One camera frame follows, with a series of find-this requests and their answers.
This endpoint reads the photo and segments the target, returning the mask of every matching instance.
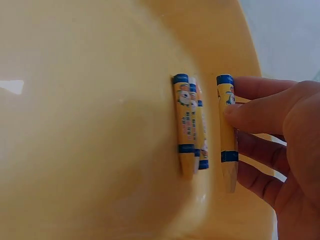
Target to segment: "yellow plastic surface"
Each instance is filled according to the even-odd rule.
[[[271,208],[223,187],[216,75],[260,75],[236,0],[0,3],[0,239],[270,239]],[[181,72],[208,125],[210,168],[192,181]]]

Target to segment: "crayon label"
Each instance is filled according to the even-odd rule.
[[[173,79],[175,110],[177,119],[178,144],[180,153],[194,153],[192,133],[192,107],[190,85],[186,74],[178,74]]]
[[[196,138],[196,147],[199,148],[199,170],[208,169],[208,144],[206,137],[206,119],[205,113],[203,111],[203,102],[200,88],[197,89],[198,92],[198,107],[196,111],[196,125],[197,125],[197,138]]]
[[[221,83],[217,86],[219,98],[221,152],[237,151],[238,144],[235,137],[235,129],[230,126],[223,112],[228,105],[236,103],[235,89],[230,83]]]

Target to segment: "yellow crayon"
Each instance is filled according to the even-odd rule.
[[[197,82],[194,77],[189,78],[190,84],[190,98],[191,98],[191,121],[192,121],[192,135],[194,143],[194,173],[196,174],[199,169],[200,161],[200,148],[197,141],[197,111],[198,111],[198,93],[197,93]]]
[[[200,85],[196,84],[196,93],[198,97],[198,107],[196,112],[196,149],[199,149],[199,170],[209,168],[208,145],[207,145],[207,127],[205,113],[203,110],[202,91]]]
[[[184,73],[175,75],[173,87],[179,160],[183,177],[191,180],[195,168],[195,144],[192,134],[192,108],[188,75]]]
[[[234,193],[237,184],[239,153],[235,129],[224,117],[228,105],[236,103],[234,79],[229,74],[216,77],[219,98],[221,165],[227,193]]]

